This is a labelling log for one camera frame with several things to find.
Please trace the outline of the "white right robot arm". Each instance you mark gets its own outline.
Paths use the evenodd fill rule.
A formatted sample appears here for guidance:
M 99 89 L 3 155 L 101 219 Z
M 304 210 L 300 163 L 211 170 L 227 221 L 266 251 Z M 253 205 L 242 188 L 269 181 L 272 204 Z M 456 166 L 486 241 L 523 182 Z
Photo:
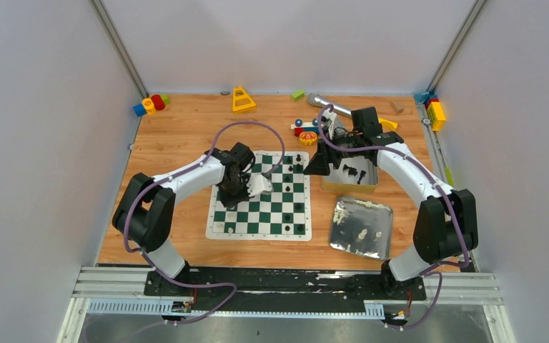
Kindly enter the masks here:
M 317 115 L 317 150 L 304 170 L 306 175 L 330 175 L 342 161 L 362 157 L 390 175 L 418 209 L 412 245 L 382 266 L 381 292 L 398 298 L 408 280 L 425 276 L 441 265 L 464 268 L 470 251 L 478 247 L 476 200 L 467 189 L 456 190 L 436 177 L 410 151 L 394 131 L 385 132 L 375 107 L 354 110 L 353 128 L 344 134 L 332 126 L 336 113 L 325 105 Z M 453 263 L 451 257 L 463 256 Z

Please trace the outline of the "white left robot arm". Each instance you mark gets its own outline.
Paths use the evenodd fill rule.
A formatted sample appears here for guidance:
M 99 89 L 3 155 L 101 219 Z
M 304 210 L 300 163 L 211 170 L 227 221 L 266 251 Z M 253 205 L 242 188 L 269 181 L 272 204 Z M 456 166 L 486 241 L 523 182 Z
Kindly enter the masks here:
M 217 186 L 220 201 L 234 207 L 250 199 L 247 168 L 255 162 L 254 153 L 240 142 L 230 150 L 214 149 L 198 161 L 160 177 L 135 174 L 114 211 L 112 225 L 133 241 L 149 263 L 164 274 L 163 286 L 173 295 L 184 294 L 190 276 L 183 271 L 187 261 L 169 240 L 177 204 L 207 187 Z

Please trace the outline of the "metal tin with black pieces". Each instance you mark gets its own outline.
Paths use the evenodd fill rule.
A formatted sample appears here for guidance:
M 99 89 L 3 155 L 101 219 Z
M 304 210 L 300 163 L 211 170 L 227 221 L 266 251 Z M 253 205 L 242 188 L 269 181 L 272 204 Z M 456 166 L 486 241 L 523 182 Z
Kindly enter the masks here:
M 330 175 L 322 177 L 326 192 L 372 194 L 379 183 L 378 167 L 363 156 L 343 159 L 338 169 L 330 167 Z

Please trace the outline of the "green white chess mat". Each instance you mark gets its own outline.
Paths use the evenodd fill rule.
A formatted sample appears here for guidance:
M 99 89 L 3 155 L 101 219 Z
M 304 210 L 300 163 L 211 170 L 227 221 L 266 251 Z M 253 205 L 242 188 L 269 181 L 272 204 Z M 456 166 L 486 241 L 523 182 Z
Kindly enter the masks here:
M 297 154 L 302 160 L 296 161 Z M 307 242 L 312 238 L 310 176 L 304 175 L 309 154 L 305 151 L 256 151 L 251 175 L 261 174 L 272 168 L 280 159 L 281 165 L 270 176 L 273 190 L 261 194 L 232 208 L 226 208 L 219 200 L 219 190 L 212 187 L 207 217 L 206 238 L 228 240 L 272 240 Z M 295 165 L 302 165 L 302 172 Z M 295 204 L 303 204 L 296 212 Z M 305 233 L 294 234 L 295 225 L 303 224 Z

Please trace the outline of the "toy block car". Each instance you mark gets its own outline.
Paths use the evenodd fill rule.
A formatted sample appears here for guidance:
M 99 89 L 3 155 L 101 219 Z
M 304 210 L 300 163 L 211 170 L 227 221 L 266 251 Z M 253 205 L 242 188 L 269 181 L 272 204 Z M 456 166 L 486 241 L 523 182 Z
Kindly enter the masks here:
M 298 138 L 300 144 L 312 146 L 319 139 L 319 125 L 320 122 L 317 118 L 314 118 L 311 121 L 296 119 L 295 122 L 290 125 L 290 129 Z

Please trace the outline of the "silver microphone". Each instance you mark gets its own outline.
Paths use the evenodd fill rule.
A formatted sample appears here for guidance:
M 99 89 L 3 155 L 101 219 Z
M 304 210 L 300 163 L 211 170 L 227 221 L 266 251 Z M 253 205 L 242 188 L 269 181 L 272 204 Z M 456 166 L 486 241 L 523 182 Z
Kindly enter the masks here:
M 352 117 L 352 111 L 350 109 L 348 109 L 347 107 L 345 107 L 341 104 L 338 104 L 334 101 L 330 101 L 329 99 L 326 99 L 324 96 L 321 96 L 320 94 L 310 93 L 307 96 L 307 102 L 310 105 L 315 106 L 315 107 L 324 107 L 324 106 L 331 105 L 332 109 L 335 113 L 343 115 L 347 118 Z

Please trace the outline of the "yellow arch block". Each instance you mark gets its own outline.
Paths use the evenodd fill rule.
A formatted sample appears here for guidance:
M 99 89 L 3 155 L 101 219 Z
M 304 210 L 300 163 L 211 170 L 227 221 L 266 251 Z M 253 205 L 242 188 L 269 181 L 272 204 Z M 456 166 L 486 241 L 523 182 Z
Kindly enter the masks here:
M 397 122 L 390 121 L 388 119 L 380 118 L 379 123 L 389 131 L 397 131 L 399 127 L 399 124 Z

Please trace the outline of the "metal tin lid tray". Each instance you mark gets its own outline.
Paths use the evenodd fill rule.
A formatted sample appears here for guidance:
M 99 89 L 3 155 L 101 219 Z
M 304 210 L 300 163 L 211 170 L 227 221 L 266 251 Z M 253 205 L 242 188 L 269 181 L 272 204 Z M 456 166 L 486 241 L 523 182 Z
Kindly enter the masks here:
M 333 249 L 385 261 L 390 256 L 393 210 L 388 205 L 338 197 L 332 216 L 329 244 Z

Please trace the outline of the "tan wooden block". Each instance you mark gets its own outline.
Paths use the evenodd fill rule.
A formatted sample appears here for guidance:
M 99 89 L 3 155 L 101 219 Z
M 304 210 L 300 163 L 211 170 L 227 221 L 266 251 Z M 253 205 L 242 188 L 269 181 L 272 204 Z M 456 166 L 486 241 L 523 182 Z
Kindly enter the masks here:
M 403 104 L 401 102 L 398 102 L 398 101 L 391 101 L 390 106 L 396 114 L 403 113 L 403 111 L 405 109 Z

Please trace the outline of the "colourful cylinder block row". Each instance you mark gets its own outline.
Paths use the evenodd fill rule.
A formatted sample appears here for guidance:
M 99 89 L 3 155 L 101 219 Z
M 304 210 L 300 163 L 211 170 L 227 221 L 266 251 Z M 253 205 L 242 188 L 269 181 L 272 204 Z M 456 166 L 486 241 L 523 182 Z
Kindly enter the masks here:
M 166 94 L 153 94 L 142 100 L 140 104 L 134 105 L 132 111 L 136 116 L 142 117 L 152 115 L 158 111 L 163 111 L 171 104 L 170 98 Z

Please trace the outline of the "yellow red blue brick tower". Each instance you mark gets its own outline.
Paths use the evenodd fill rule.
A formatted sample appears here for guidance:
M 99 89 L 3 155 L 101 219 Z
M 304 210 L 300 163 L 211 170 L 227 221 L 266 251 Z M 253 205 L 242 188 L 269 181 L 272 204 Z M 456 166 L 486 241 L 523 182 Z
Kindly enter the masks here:
M 440 131 L 445 123 L 446 116 L 438 97 L 430 94 L 425 101 L 425 109 L 433 131 Z

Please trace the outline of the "green block near wall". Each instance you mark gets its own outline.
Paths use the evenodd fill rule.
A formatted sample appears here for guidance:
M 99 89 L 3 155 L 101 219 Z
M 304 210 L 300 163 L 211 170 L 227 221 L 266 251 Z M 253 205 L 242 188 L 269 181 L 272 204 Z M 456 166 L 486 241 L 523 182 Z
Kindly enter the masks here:
M 299 90 L 297 90 L 297 91 L 294 91 L 293 93 L 290 94 L 290 98 L 291 98 L 293 101 L 299 101 L 299 100 L 302 99 L 304 96 L 305 96 L 305 91 L 302 90 L 302 89 L 299 89 Z

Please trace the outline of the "yellow triangular frame block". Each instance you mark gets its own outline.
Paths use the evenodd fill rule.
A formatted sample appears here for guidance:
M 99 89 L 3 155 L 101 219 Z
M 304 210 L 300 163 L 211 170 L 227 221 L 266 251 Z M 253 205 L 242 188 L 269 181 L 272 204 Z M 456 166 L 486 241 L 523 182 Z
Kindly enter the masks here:
M 251 111 L 256 108 L 257 108 L 257 104 L 242 86 L 237 86 L 233 89 L 233 92 L 232 92 L 232 112 L 233 113 Z

